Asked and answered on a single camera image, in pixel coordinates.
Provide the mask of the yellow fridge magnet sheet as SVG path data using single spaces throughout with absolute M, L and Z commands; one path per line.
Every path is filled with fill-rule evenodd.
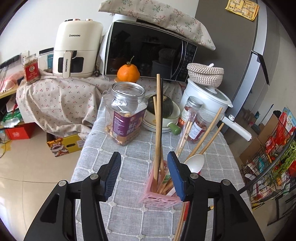
M 259 5 L 253 1 L 229 0 L 225 9 L 250 21 L 254 21 L 259 11 Z

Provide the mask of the small jar dried fruit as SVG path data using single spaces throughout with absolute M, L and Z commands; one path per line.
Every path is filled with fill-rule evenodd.
M 196 144 L 210 126 L 213 118 L 205 111 L 199 111 L 188 136 L 188 142 Z

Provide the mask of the red label spice jar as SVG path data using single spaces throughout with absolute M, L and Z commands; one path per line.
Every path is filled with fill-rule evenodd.
M 24 80 L 31 85 L 40 79 L 38 57 L 32 54 L 23 59 Z

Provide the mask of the red plastic spoon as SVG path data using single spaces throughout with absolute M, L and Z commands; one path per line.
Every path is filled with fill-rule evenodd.
M 184 212 L 183 212 L 183 221 L 184 221 L 184 222 L 185 222 L 186 219 L 187 219 L 189 206 L 190 206 L 190 203 L 189 203 L 189 202 L 186 202 L 186 203 L 185 203 Z

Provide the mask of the green vegetables bunch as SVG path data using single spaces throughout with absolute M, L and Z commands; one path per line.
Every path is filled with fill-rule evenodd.
M 273 178 L 277 179 L 280 178 L 281 175 L 288 170 L 291 164 L 295 161 L 295 140 L 289 145 L 288 149 L 285 153 L 281 156 L 278 164 L 273 169 Z

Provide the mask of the yellow printed cardboard box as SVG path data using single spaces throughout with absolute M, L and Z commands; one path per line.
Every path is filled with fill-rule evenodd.
M 47 145 L 55 157 L 74 153 L 82 150 L 84 140 L 78 135 L 67 137 L 57 137 L 51 133 L 46 133 Z

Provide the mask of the black microwave oven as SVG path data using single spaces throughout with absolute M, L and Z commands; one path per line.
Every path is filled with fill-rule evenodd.
M 130 61 L 145 78 L 160 74 L 164 80 L 186 82 L 187 65 L 194 60 L 197 45 L 179 34 L 141 22 L 115 21 L 101 46 L 104 75 L 117 75 Z

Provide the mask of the floral pink cloth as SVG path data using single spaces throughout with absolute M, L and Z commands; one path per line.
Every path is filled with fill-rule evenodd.
M 32 84 L 22 81 L 16 102 L 25 122 L 34 122 L 45 132 L 59 137 L 91 132 L 103 92 L 115 83 L 114 77 L 73 78 L 41 71 Z

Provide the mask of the cream air fryer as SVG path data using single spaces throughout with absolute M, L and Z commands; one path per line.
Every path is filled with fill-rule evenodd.
M 53 74 L 90 77 L 96 65 L 103 25 L 92 19 L 70 19 L 59 25 L 54 46 Z

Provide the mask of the red box on floor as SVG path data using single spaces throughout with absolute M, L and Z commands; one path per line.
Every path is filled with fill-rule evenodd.
M 35 127 L 35 123 L 25 123 L 13 128 L 7 128 L 5 132 L 10 140 L 26 140 L 32 137 Z

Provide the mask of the long wooden chopstick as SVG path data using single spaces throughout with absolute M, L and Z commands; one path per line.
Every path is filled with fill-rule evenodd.
M 156 115 L 156 143 L 155 143 L 155 156 L 154 156 L 154 182 L 158 183 L 159 176 L 159 158 L 160 158 L 160 145 L 161 145 L 161 76 L 156 75 L 157 78 L 157 115 Z

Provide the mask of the orange tangerine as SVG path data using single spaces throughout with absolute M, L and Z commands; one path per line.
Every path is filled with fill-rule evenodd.
M 134 57 L 132 57 L 130 61 L 127 61 L 125 65 L 119 68 L 117 72 L 117 81 L 132 83 L 136 83 L 138 81 L 140 78 L 140 72 L 138 71 L 137 66 L 132 64 L 133 58 Z

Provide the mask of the grey refrigerator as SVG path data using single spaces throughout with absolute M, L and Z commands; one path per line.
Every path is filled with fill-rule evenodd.
M 241 109 L 265 111 L 260 106 L 273 80 L 280 48 L 278 18 L 263 2 L 250 21 L 226 10 L 227 1 L 199 1 L 196 18 L 207 28 L 216 49 L 197 49 L 195 61 L 214 63 L 224 69 L 218 87 L 232 102 L 227 114 L 237 116 Z

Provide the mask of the wooden chopstick slanted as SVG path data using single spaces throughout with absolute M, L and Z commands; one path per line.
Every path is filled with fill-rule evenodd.
M 210 126 L 208 127 L 208 129 L 206 130 L 206 132 L 203 134 L 203 136 L 200 138 L 199 142 L 197 143 L 196 147 L 191 151 L 191 153 L 189 154 L 189 156 L 186 158 L 186 160 L 188 160 L 190 157 L 194 156 L 196 154 L 196 152 L 198 151 L 199 147 L 201 146 L 201 144 L 204 142 L 205 138 L 208 136 L 208 134 L 211 131 L 211 128 L 214 126 L 217 118 L 219 117 L 219 114 L 222 111 L 222 107 L 219 108 L 217 114 L 215 115 L 214 119 L 212 120 Z

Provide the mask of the grey checked tablecloth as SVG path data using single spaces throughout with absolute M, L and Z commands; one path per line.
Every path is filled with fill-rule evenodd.
M 154 143 L 155 133 L 141 127 L 140 134 L 129 144 L 118 145 L 105 131 L 105 106 L 101 101 L 71 182 L 82 181 L 96 173 L 101 165 L 109 162 L 113 152 L 121 154 L 121 167 L 112 196 L 100 203 L 108 240 L 174 240 L 182 204 L 156 208 L 139 202 L 152 168 Z M 237 190 L 245 185 L 221 133 L 204 156 L 202 177 L 214 182 L 228 179 Z

